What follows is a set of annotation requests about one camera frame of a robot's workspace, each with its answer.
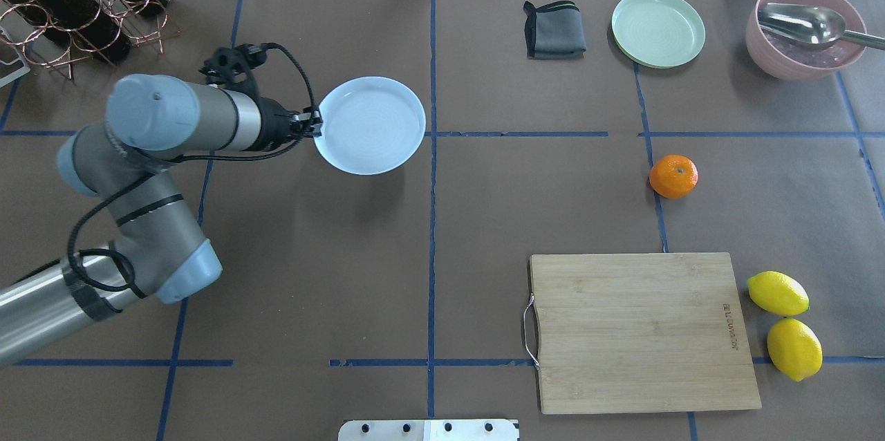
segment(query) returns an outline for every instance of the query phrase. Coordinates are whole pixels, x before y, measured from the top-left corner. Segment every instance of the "yellow lemon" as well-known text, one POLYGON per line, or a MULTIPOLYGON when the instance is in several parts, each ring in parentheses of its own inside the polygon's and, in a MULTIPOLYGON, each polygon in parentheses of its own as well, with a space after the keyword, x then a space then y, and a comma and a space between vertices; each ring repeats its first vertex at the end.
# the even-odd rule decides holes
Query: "yellow lemon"
POLYGON ((763 310, 783 316, 808 309, 808 294, 800 283, 781 272, 762 272, 747 281, 749 298, 763 310))
POLYGON ((796 382, 817 374, 824 362, 821 341, 795 318, 781 319, 768 331, 768 356, 779 371, 796 382))

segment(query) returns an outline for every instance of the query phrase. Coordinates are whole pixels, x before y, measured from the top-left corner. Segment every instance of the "mint green plate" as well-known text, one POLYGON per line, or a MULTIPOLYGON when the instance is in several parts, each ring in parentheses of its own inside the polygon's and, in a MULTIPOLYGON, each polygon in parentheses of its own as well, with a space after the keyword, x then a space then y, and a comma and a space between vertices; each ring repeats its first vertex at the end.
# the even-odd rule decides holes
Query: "mint green plate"
POLYGON ((617 47, 652 68, 684 65, 701 51, 704 22, 684 0, 621 0, 611 13, 617 47))

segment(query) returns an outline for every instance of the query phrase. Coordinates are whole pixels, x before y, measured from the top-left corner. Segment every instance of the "light blue joint cap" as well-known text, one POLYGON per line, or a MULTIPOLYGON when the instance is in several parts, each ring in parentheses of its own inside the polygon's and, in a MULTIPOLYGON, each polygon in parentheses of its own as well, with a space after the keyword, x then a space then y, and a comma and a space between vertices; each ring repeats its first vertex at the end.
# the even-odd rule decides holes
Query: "light blue joint cap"
POLYGON ((166 151, 193 135, 200 103, 193 89, 173 76, 129 75, 114 85, 106 118, 124 144, 166 151))
POLYGON ((209 239, 206 239, 163 283, 157 291, 157 297, 171 305, 218 280, 219 275, 221 262, 209 244, 209 239))
POLYGON ((89 189, 89 186, 86 186, 83 180, 80 180, 77 168, 73 166, 73 145, 77 142, 80 132, 67 139, 64 145, 61 146, 61 149, 58 150, 58 154, 56 154, 56 167, 64 183, 70 185, 72 189, 80 192, 82 195, 97 198, 98 193, 95 190, 89 189))

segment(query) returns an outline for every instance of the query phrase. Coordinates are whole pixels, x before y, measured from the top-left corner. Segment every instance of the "white plate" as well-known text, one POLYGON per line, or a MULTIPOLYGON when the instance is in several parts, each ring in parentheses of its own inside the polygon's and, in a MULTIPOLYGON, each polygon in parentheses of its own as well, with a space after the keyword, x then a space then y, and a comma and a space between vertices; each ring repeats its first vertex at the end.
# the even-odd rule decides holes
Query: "white plate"
POLYGON ((704 47, 701 16, 684 0, 621 0, 611 13, 617 47, 653 68, 684 65, 704 47))
POLYGON ((313 139, 332 166, 354 174, 388 172, 408 160, 427 125, 418 96, 395 79, 344 82, 319 103, 322 135, 313 139))

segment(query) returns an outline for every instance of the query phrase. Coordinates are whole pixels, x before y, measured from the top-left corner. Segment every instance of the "orange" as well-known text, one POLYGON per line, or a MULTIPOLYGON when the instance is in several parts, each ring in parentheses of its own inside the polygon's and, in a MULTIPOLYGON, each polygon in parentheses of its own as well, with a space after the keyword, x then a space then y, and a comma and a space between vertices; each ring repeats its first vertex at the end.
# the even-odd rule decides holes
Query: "orange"
POLYGON ((651 167, 649 183, 665 198, 682 198, 698 184, 698 168, 685 156, 669 154, 651 167))

